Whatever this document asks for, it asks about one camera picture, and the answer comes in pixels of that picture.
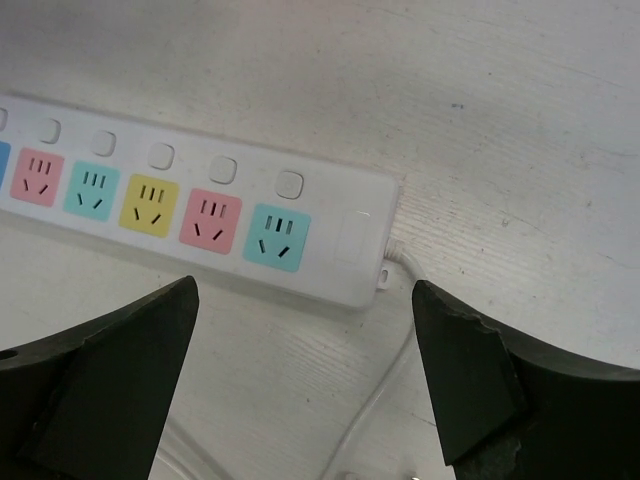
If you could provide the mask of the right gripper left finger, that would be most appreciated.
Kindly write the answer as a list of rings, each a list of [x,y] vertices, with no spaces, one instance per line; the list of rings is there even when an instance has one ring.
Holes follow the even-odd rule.
[[[148,478],[198,308],[186,276],[3,350],[2,478]]]

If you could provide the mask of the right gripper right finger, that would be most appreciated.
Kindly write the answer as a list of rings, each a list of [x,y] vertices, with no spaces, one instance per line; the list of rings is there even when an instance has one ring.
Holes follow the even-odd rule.
[[[433,283],[412,292],[444,462],[459,479],[635,479],[639,373],[538,340]]]

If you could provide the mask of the white multicolour power strip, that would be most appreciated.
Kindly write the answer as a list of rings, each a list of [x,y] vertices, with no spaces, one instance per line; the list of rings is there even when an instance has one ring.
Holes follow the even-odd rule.
[[[40,101],[1,99],[1,208],[360,309],[385,283],[386,174]]]

